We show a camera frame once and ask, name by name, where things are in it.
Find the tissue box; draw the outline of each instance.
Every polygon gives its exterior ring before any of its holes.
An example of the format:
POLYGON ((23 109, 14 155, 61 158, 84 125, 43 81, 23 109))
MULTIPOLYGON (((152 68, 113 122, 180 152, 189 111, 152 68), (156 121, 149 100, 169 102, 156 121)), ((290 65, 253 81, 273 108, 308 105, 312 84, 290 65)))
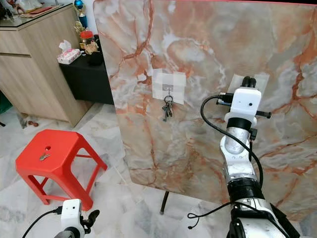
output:
POLYGON ((57 61, 63 64, 70 64, 80 55, 81 54, 79 49, 69 49, 57 56, 57 61))

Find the robotic arm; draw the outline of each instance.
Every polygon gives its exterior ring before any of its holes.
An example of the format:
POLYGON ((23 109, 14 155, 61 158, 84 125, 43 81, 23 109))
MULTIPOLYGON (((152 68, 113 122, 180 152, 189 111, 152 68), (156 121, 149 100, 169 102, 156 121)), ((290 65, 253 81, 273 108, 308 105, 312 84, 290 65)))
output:
POLYGON ((99 210, 95 210, 88 216, 87 220, 83 220, 83 216, 81 216, 81 201, 79 199, 64 201, 60 219, 63 231, 54 238, 83 238, 85 234, 90 233, 90 228, 99 213, 99 210))
MULTIPOLYGON (((253 129, 257 124, 255 116, 271 116, 270 113, 258 111, 262 95, 255 85, 254 78, 245 77, 234 94, 221 93, 217 101, 217 104, 231 107, 230 112, 225 115, 226 132, 238 138, 248 148, 249 135, 254 139, 257 132, 253 129)), ((222 138, 220 150, 225 159, 223 170, 233 204, 227 238, 298 238, 298 232, 286 215, 265 200, 261 190, 263 178, 258 182, 248 150, 228 136, 222 138)))

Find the trophy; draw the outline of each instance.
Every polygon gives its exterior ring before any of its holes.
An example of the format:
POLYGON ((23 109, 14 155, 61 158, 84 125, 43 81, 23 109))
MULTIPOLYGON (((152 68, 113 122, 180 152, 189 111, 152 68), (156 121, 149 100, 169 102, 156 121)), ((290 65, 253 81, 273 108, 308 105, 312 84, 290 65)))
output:
POLYGON ((78 18, 84 28, 87 28, 87 17, 85 15, 86 6, 84 5, 83 1, 75 0, 74 8, 78 12, 78 18))

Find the red plastic stool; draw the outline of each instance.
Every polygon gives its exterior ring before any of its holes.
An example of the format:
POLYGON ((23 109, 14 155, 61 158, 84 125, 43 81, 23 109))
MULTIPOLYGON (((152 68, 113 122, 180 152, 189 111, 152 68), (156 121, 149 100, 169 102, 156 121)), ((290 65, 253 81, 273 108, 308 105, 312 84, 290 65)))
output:
POLYGON ((47 195, 43 187, 48 179, 54 180, 70 198, 79 198, 84 211, 93 206, 89 192, 95 181, 99 168, 107 169, 107 165, 88 144, 85 138, 72 131, 43 130, 35 135, 15 161, 16 171, 33 189, 44 204, 49 204, 49 199, 64 201, 68 198, 47 195), (89 155, 77 155, 84 148, 89 155), (71 172, 71 163, 75 156, 93 158, 97 166, 84 189, 71 172), (34 175, 45 177, 39 183, 34 175))

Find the key ring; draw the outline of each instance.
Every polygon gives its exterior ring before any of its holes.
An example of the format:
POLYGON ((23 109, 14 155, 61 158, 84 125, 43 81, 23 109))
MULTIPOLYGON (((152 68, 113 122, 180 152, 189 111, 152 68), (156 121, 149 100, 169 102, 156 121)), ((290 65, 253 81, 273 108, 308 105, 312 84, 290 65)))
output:
POLYGON ((165 96, 164 102, 165 102, 165 103, 168 103, 168 102, 171 102, 171 103, 172 103, 172 102, 173 102, 173 97, 170 96, 170 95, 165 96))

